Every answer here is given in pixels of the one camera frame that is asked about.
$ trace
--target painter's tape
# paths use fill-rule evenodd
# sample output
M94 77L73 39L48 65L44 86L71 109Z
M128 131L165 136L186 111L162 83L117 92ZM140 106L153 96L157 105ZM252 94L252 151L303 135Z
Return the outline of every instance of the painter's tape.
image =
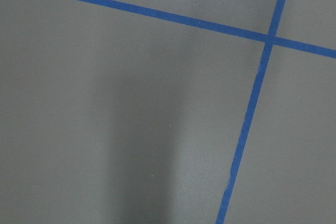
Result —
M277 37L275 38L274 45L288 47L305 52L311 52L313 54L323 55L336 59L336 50L315 46L312 44L306 44L303 42L298 42L290 39Z
M161 10L150 9L138 5L132 5L124 2L119 2L115 0L78 0L95 5L101 5L105 7L110 7L118 10L124 10L130 13L141 14L144 16L154 17L158 19L163 19L187 26L194 26L206 30L216 31L223 34L234 35L242 38L257 40L265 42L267 35L262 33L257 33L255 31L249 31L241 28L236 28L232 26L221 25L214 22L204 21L201 19L190 18L178 14L163 12Z
M223 195L221 207L218 212L216 224L223 224L225 221L225 217L228 211L232 192L235 186L238 170L240 167L240 163L242 161L248 133L251 127L252 119L253 119L254 112L257 106L257 102L258 102L258 98L260 95L262 82L264 81L267 65L268 65L269 58L272 52L272 47L275 41L275 36L277 34L281 15L284 10L285 2L286 0L277 0L277 4L276 4L276 7L273 13L272 21L271 21L271 24L268 30L268 38L266 40L263 53L261 55L259 71L257 73L256 79L253 84L252 93L250 96L250 100L248 102L243 127L241 128L236 152L234 155L234 159L232 161L229 182L224 191L224 195Z

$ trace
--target gray floor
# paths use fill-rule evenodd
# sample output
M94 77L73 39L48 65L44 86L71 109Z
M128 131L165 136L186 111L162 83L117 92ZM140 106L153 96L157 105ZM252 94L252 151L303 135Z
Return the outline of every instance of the gray floor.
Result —
M264 43L1 0L0 223L215 223ZM118 0L267 33L276 0ZM334 0L278 36L335 48ZM225 223L333 223L336 60L274 46Z

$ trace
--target concrete floor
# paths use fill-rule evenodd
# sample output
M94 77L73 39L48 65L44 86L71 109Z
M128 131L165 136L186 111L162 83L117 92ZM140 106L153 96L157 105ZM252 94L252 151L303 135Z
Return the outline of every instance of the concrete floor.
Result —
M274 42L227 212L266 39L85 1L1 1L0 223L333 223L335 0L286 1L277 36L326 48ZM262 38L277 4L116 1Z

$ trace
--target blue tape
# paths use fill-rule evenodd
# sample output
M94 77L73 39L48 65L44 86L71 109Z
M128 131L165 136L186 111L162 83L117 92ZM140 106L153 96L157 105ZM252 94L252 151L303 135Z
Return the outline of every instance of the blue tape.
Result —
M274 45L288 47L288 48L305 51L305 52L311 52L313 54L323 55L323 56L336 59L336 50L325 48L325 47L319 47L319 46L315 46L311 44L306 44L306 43L302 43L302 42L298 42L298 41L294 41L290 39L276 37L274 41Z
M160 10L150 9L142 6L127 4L123 2L118 2L114 0L78 0L95 5L101 5L109 8L114 8L118 10L123 10L126 12L136 13L144 16L154 17L162 20L167 20L170 22L175 22L183 25L198 27L206 30L216 31L223 34L229 34L233 36L238 36L242 38L252 39L256 41L265 42L263 53L260 60L260 67L257 73L253 89L251 92L250 100L248 103L247 111L245 114L245 120L241 128L241 133L239 136L237 148L235 151L234 159L232 162L230 170L230 179L228 185L224 191L221 207L217 216L216 224L223 224L226 213L228 210L229 202L233 192L234 184L237 178L240 163L242 161L244 148L246 145L249 129L252 123L256 105L258 102L259 94L261 91L262 82L265 77L267 70L268 61L272 51L273 45L283 46L287 48L292 48L296 50L311 52L313 54L327 56L336 59L336 50L319 47L311 44L306 44L290 39L284 39L276 37L276 33L279 27L281 15L284 9L286 0L277 0L275 11L272 17L272 21L269 27L268 34L257 33L254 31L249 31L241 28L226 26L214 22L208 22L205 20L190 18L178 14L172 14L168 12L163 12Z
M118 10L124 10L130 13L141 14L144 16L154 17L158 19L163 19L187 26L198 27L206 30L216 31L223 34L234 35L242 38L253 39L261 42L266 41L267 35L262 33L257 33L255 31L248 31L241 28L236 28L232 26L221 25L214 22L208 22L201 19L190 18L178 14L172 14L163 12L161 10L150 9L138 5L127 4L123 2L118 2L114 0L78 0L95 5L101 5L105 7L110 7Z
M188 26L194 26L206 30L211 30L211 31L216 31L219 33L223 34L229 34L241 38L247 38L247 39L252 39L256 41L261 41L261 42L266 42L267 38L273 34L277 30L277 27L279 26L278 24L274 24L271 26L272 30L269 31L268 35L258 33L255 31L249 31L241 28L236 28L232 26L226 26L214 22L208 22L205 20L201 19L195 19L195 18L190 18L178 14L172 14L168 12L163 12L160 10L155 10L155 9L150 9L142 6L137 6L137 5L132 5L132 4L127 4L123 2L118 2L114 0L78 0L78 1L83 1L95 5L101 5L109 8L114 8L118 10L123 10L126 12L131 12L131 13L136 13L144 16L149 16L149 17L154 17L162 20L167 20L183 25L188 25ZM282 10L276 11L274 13L272 21L275 22L276 20L280 20L280 17L278 16ZM311 52L317 55L323 55L323 56L328 56L331 58L336 58L336 50L333 49L328 49L328 48L323 48L311 44L305 44L302 42L294 41L294 40L289 40L289 39L283 39L283 38L275 38L274 41L275 45L278 46L283 46L283 47L288 47L296 50L301 50L301 51L306 51L306 52Z
M276 7L273 13L272 21L269 26L268 38L266 40L263 53L261 55L259 71L257 73L256 79L253 84L252 93L250 96L250 100L248 102L244 123L241 128L237 148L236 148L235 155L232 161L229 182L224 191L224 195L223 195L221 207L218 212L216 224L223 224L225 217L226 217L226 213L227 213L228 206L230 203L233 188L235 186L238 170L240 167L240 163L242 161L244 148L245 148L246 141L247 141L247 136L248 136L251 123L252 123L252 119L254 116L254 112L257 106L262 82L265 77L268 61L269 61L269 58L272 52L273 44L275 42L275 38L276 38L275 36L277 34L277 30L279 27L282 11L284 10L285 1L286 0L277 0L277 4L276 4Z

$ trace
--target blue tape line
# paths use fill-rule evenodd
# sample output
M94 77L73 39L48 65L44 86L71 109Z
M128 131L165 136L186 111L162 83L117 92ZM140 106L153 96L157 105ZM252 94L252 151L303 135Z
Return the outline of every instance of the blue tape line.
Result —
M208 22L201 19L190 18L178 14L172 14L163 12L161 10L150 9L138 5L127 4L114 0L78 0L95 5L101 5L105 7L110 7L118 10L124 10L130 13L141 14L144 16L154 17L158 19L163 19L187 26L198 27L206 30L216 31L223 34L234 35L242 38L253 39L261 42L266 41L267 35L262 33L257 33L255 31L248 31L241 28L236 28L232 26L221 25L214 22Z
M312 44L306 44L306 43L302 43L302 42L298 42L298 41L294 41L290 39L276 37L274 41L274 45L288 47L288 48L305 51L305 52L311 52L313 54L327 56L327 57L336 59L336 50L315 46Z
M261 55L259 71L257 73L256 79L253 84L252 93L251 93L250 100L248 102L248 106L247 106L247 110L245 114L245 120L241 128L237 148L236 148L235 155L234 155L232 165L231 165L229 182L224 191L224 195L223 195L221 207L218 212L216 224L223 224L226 214L227 214L227 210L228 210L228 206L230 203L233 188L235 186L238 170L240 167L240 163L242 161L244 148L245 148L246 141L247 141L247 136L248 136L248 133L251 127L252 119L254 116L259 94L261 91L262 82L265 77L268 61L271 55L273 44L275 42L275 36L277 34L277 30L279 27L282 11L285 6L285 1L286 0L277 0L277 4L274 10L272 21L271 21L269 31L268 31L269 37L266 40L263 53Z

